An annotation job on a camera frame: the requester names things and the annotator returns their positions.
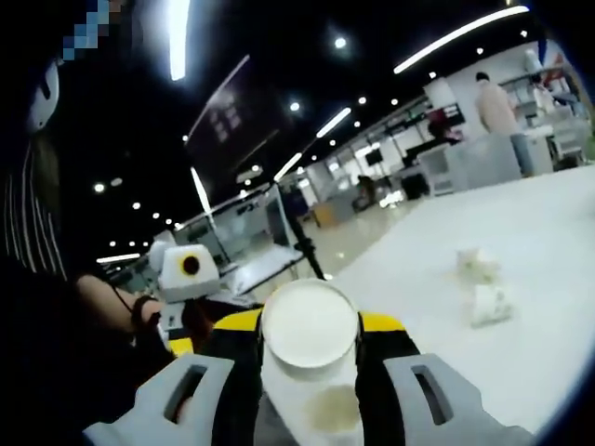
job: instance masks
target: white cup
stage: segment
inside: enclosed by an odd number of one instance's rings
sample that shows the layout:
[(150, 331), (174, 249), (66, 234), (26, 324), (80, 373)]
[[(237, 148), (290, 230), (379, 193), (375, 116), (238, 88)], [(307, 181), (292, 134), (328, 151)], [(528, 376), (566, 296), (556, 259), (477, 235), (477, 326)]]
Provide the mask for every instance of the white cup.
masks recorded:
[(279, 368), (302, 381), (335, 375), (350, 357), (359, 327), (353, 303), (335, 286), (318, 279), (280, 287), (267, 299), (261, 323)]

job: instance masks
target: black ceiling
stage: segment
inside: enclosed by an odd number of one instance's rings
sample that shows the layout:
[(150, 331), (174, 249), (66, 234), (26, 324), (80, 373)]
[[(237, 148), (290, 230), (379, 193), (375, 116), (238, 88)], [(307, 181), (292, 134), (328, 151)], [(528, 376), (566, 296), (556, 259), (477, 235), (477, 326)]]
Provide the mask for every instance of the black ceiling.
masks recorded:
[[(138, 7), (146, 11), (156, 3), (139, 2)], [(131, 43), (125, 51), (123, 37), (118, 40), (112, 32), (99, 39), (99, 50), (87, 51), (61, 68), (59, 112), (49, 133), (76, 161), (76, 173), (64, 187), (76, 191), (75, 205), (89, 226), (90, 247), (97, 256), (128, 253), (129, 241), (137, 247), (150, 241), (165, 229), (165, 218), (183, 221), (201, 212), (182, 136), (244, 55), (250, 54), (287, 106), (293, 100), (301, 104), (290, 140), (281, 149), (258, 154), (278, 169), (341, 108), (350, 106), (353, 113), (349, 124), (332, 132), (338, 144), (394, 110), (392, 98), (405, 103), (418, 97), (429, 81), (428, 72), (447, 75), (469, 65), (479, 57), (478, 46), (486, 58), (519, 45), (521, 29), (532, 39), (542, 33), (531, 14), (522, 14), (470, 33), (394, 75), (397, 63), (459, 26), (501, 9), (505, 2), (191, 4), (187, 74), (177, 83), (168, 79), (166, 47), (154, 44), (156, 30), (147, 23), (142, 33), (138, 24), (133, 33), (116, 30)], [(340, 35), (348, 41), (342, 51), (333, 46)], [(359, 96), (367, 97), (365, 106), (357, 104)], [(360, 129), (351, 124), (356, 119), (362, 122)], [(309, 155), (330, 152), (328, 139), (317, 141)], [(121, 177), (123, 184), (110, 187), (114, 177)], [(221, 179), (222, 184), (233, 181)], [(108, 184), (107, 190), (94, 193), (95, 182)], [(132, 209), (133, 202), (141, 203), (138, 211)], [(153, 212), (161, 217), (153, 220)], [(111, 240), (118, 242), (115, 248), (109, 246)]]

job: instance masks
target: white paper cup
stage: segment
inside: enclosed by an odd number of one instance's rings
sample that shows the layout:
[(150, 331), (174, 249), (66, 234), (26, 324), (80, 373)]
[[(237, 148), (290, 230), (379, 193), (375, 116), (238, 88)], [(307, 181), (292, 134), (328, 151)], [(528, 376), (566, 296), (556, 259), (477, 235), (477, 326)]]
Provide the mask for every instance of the white paper cup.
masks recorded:
[(335, 286), (318, 279), (290, 282), (265, 303), (262, 333), (285, 374), (306, 381), (333, 376), (349, 357), (358, 313)]

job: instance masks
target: wristband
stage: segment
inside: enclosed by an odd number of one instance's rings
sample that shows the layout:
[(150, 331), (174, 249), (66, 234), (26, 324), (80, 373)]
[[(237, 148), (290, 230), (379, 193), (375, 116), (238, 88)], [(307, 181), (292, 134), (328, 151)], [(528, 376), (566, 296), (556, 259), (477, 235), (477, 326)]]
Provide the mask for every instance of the wristband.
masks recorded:
[(146, 325), (151, 325), (154, 322), (159, 322), (159, 314), (158, 313), (152, 315), (151, 318), (149, 319), (148, 323), (145, 323), (144, 320), (142, 319), (142, 307), (150, 300), (157, 301), (157, 299), (155, 299), (154, 297), (151, 297), (150, 295), (142, 295), (137, 300), (135, 300), (134, 305), (132, 306), (132, 314), (130, 316), (130, 318), (132, 320), (132, 325), (135, 328), (139, 329)]

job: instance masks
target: pixelated area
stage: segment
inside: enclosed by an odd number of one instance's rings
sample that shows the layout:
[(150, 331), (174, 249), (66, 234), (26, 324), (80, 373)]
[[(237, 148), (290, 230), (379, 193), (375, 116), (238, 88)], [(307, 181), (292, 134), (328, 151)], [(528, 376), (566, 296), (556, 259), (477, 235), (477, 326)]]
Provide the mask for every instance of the pixelated area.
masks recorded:
[(73, 35), (64, 37), (62, 60), (75, 60), (79, 51), (96, 49), (99, 38), (108, 35), (110, 23), (119, 19), (126, 0), (92, 0), (92, 10), (86, 13), (86, 23), (74, 25)]

